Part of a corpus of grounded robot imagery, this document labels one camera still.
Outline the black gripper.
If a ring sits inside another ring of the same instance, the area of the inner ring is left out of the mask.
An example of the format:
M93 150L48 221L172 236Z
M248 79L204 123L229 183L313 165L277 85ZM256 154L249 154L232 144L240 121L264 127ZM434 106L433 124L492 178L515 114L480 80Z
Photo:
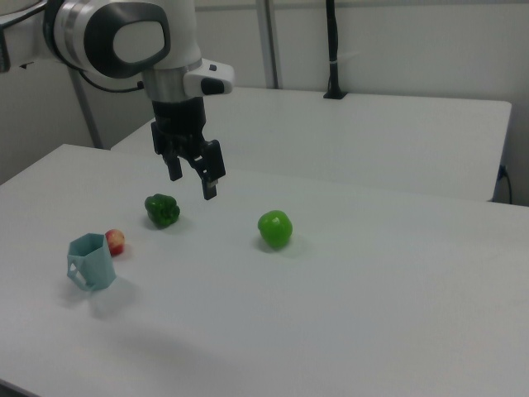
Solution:
M167 165L171 181L183 176L179 158L192 164L202 181L206 200L217 196L217 184L226 175L220 143L206 141L203 128L206 113L203 98L178 103L153 102L155 121L151 124L155 153Z

